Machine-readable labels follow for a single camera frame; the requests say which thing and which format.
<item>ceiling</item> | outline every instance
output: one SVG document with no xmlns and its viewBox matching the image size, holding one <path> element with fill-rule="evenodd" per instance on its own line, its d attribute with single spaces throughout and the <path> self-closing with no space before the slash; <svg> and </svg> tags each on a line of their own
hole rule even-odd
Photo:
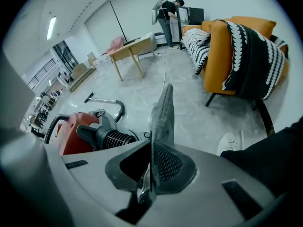
<svg viewBox="0 0 303 227">
<path fill-rule="evenodd" d="M 77 30 L 106 1 L 28 0 L 2 45 L 9 62 L 22 75 L 41 55 Z M 47 41 L 49 22 L 54 16 L 57 20 L 53 35 Z"/>
</svg>

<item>white sneaker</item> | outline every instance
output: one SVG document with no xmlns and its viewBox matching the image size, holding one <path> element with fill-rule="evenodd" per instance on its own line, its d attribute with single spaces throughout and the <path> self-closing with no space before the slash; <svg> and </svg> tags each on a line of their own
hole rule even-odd
<svg viewBox="0 0 303 227">
<path fill-rule="evenodd" d="M 222 137 L 222 139 L 219 142 L 218 150 L 217 150 L 217 156 L 220 156 L 223 151 L 226 150 L 241 150 L 241 144 L 236 139 L 233 133 L 227 133 Z"/>
<path fill-rule="evenodd" d="M 177 45 L 174 45 L 174 46 L 169 46 L 169 48 L 171 49 L 171 50 L 177 50 L 177 49 L 179 49 L 179 46 L 177 46 Z"/>
</svg>

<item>gray tiled floor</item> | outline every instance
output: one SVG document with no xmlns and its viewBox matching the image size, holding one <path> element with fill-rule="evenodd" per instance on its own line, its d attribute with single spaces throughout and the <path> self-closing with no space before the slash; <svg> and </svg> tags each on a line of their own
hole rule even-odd
<svg viewBox="0 0 303 227">
<path fill-rule="evenodd" d="M 62 106 L 57 111 L 70 114 L 104 108 L 115 116 L 119 110 L 117 105 L 84 103 L 94 92 L 95 97 L 124 102 L 127 114 L 120 123 L 125 127 L 136 132 L 149 131 L 151 111 L 161 94 L 166 71 L 165 84 L 171 83 L 174 87 L 175 143 L 215 153 L 220 138 L 228 132 L 239 135 L 243 130 L 245 147 L 265 138 L 262 119 L 258 111 L 252 110 L 252 102 L 216 96 L 209 107 L 205 107 L 211 94 L 204 90 L 201 77 L 192 79 L 193 66 L 187 52 L 160 47 L 156 53 L 161 53 L 162 57 L 154 58 L 152 54 L 140 57 L 144 79 L 140 78 L 130 58 L 117 63 L 122 82 L 110 62 L 98 65 L 97 71 L 75 92 L 66 93 L 60 99 Z"/>
</svg>

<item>black and white throw blanket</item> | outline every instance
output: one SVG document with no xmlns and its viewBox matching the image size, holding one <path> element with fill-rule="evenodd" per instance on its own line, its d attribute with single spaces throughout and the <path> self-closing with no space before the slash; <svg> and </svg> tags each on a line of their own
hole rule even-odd
<svg viewBox="0 0 303 227">
<path fill-rule="evenodd" d="M 223 82 L 223 90 L 236 91 L 236 95 L 245 99 L 266 99 L 281 76 L 285 59 L 288 59 L 288 46 L 276 36 L 270 40 L 259 32 L 221 20 L 227 24 L 232 37 L 232 70 Z M 182 43 L 195 60 L 195 76 L 198 76 L 205 64 L 210 49 L 211 34 L 203 40 L 187 38 Z M 286 45 L 285 55 L 280 50 Z"/>
</svg>

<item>fluorescent light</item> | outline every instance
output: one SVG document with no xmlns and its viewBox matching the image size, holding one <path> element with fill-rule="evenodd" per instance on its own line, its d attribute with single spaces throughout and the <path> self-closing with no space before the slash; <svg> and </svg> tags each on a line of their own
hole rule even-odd
<svg viewBox="0 0 303 227">
<path fill-rule="evenodd" d="M 51 19 L 51 21 L 49 22 L 46 40 L 49 40 L 52 37 L 53 27 L 55 25 L 56 19 L 57 19 L 57 17 L 53 17 Z"/>
</svg>

